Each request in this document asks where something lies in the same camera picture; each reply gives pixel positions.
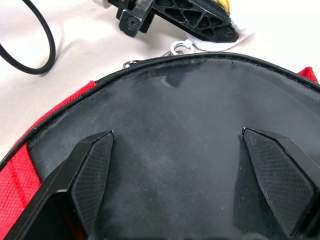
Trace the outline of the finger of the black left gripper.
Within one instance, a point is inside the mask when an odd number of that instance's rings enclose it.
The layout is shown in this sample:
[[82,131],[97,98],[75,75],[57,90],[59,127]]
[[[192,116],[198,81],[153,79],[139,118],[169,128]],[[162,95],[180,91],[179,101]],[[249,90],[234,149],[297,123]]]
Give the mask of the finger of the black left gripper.
[[239,38],[226,11],[213,0],[155,0],[152,11],[202,41],[234,43]]

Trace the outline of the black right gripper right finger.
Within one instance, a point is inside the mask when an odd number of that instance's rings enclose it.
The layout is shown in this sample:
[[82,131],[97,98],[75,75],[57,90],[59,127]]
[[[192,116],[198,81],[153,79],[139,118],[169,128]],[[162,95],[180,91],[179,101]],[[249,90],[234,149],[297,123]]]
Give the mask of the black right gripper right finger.
[[320,167],[290,138],[242,130],[258,185],[288,237],[320,235]]

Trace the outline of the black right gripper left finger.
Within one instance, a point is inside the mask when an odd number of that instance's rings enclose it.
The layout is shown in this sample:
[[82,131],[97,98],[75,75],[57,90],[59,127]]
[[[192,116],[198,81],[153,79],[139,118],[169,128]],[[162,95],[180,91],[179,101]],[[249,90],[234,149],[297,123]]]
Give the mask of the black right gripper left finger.
[[43,181],[6,240],[86,240],[106,188],[113,131],[79,141]]

